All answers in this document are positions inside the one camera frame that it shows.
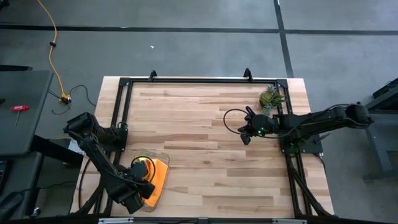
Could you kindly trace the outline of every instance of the wooden table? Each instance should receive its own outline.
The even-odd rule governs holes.
[[[100,125],[111,123],[120,77],[104,77],[95,111]],[[288,79],[295,114],[310,112],[304,80]],[[128,166],[132,153],[150,149],[170,156],[170,170],[157,209],[138,211],[136,217],[292,218],[292,199],[285,158],[277,139],[252,138],[245,146],[229,132],[223,115],[231,108],[251,106],[260,112],[258,98],[265,84],[135,83],[129,109],[126,151],[121,164]],[[245,125],[244,115],[230,113],[232,128]],[[303,155],[307,184],[314,196],[333,213],[328,184],[319,158]],[[83,179],[82,203],[100,179],[90,164]],[[78,185],[72,211],[78,209]],[[300,208],[304,211],[301,191]],[[107,197],[103,197],[103,206]],[[113,204],[112,216],[129,216]]]

